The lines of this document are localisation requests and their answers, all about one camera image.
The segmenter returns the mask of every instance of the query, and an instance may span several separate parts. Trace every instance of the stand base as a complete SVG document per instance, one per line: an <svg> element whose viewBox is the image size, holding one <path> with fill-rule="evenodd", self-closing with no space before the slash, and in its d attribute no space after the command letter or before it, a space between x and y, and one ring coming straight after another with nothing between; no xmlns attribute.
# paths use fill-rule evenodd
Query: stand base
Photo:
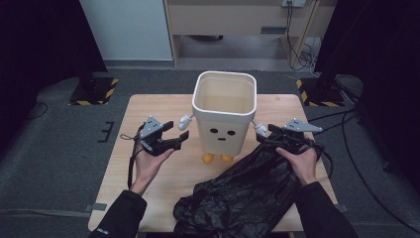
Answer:
<svg viewBox="0 0 420 238"><path fill-rule="evenodd" d="M344 106L344 99L339 90L331 88L320 93L316 89L317 78L300 78L296 81L305 106Z"/></svg>
<svg viewBox="0 0 420 238"><path fill-rule="evenodd" d="M101 105L108 103L118 79L113 77L95 77L98 88L94 92L86 91L79 82L70 97L69 105Z"/></svg>

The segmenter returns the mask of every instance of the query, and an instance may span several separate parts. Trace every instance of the electrical outlet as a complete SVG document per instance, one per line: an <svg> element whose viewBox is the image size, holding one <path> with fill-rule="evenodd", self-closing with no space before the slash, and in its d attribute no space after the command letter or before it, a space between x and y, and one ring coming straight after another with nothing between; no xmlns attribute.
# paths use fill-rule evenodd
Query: electrical outlet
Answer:
<svg viewBox="0 0 420 238"><path fill-rule="evenodd" d="M306 0L282 0L281 6L288 7L289 6L288 2L291 2L292 7L302 8L305 6Z"/></svg>

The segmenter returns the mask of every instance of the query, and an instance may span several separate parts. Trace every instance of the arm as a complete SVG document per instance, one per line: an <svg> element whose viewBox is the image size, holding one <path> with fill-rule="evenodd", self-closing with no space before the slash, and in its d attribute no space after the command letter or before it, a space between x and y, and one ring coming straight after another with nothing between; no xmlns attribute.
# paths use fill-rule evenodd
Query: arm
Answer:
<svg viewBox="0 0 420 238"><path fill-rule="evenodd" d="M93 230L89 238L134 238L142 220L147 203L142 198L152 180L158 173L161 164L169 158L174 149L167 150L154 157L138 148L136 155L137 177L130 190L124 190L114 201L107 213Z"/></svg>
<svg viewBox="0 0 420 238"><path fill-rule="evenodd" d="M279 154L290 161L302 184L295 194L303 230L308 238L358 237L350 222L331 201L327 192L316 179L316 153L309 149L301 155L292 155L277 148Z"/></svg>

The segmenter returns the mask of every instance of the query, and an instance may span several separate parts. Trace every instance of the white bin hand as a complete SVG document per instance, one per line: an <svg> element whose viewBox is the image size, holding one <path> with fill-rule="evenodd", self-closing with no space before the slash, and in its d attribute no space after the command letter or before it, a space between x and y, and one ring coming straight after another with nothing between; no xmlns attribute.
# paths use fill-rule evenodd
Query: white bin hand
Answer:
<svg viewBox="0 0 420 238"><path fill-rule="evenodd" d="M262 123L260 123L259 125L255 125L254 129L256 130L257 134L266 137L266 126L264 126Z"/></svg>
<svg viewBox="0 0 420 238"><path fill-rule="evenodd" d="M191 117L193 117L192 114L190 115L185 114L185 116L181 117L181 119L179 120L179 125L178 125L179 130L183 131L188 127L189 123L192 121Z"/></svg>

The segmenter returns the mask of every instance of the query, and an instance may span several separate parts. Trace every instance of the light wood tabletop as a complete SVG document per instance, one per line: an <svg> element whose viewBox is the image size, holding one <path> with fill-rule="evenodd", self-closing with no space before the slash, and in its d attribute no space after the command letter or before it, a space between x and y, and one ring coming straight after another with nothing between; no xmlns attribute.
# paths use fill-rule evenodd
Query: light wood tabletop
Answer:
<svg viewBox="0 0 420 238"><path fill-rule="evenodd" d="M135 136L139 127L147 121L150 115L159 122L173 121L172 129L163 133L163 139L179 137L182 131L177 126L179 119L192 112L192 94L142 94L133 95L128 104L120 131L121 134ZM264 125L285 125L293 118L307 122L300 99L292 94L258 94L257 113L255 119ZM160 170L146 190L143 198L148 202L146 214L140 223L142 232L172 232L176 220L172 212L181 197L192 194L197 183L214 179L235 162L249 154L258 144L253 123L250 123L244 147L239 156L232 163L226 163L220 156L215 156L211 164L204 164L201 160L200 139L195 118L186 130L189 139L182 143L182 148L175 151L163 163ZM134 141L117 138L104 179L96 198L96 203L107 204L105 210L93 210L88 228L93 230L102 220L106 211L123 189L127 189L129 158L131 157ZM328 180L321 160L317 164L317 177L330 195L334 203L336 196ZM302 224L295 205L286 212L280 222L273 229L274 232L302 231Z"/></svg>

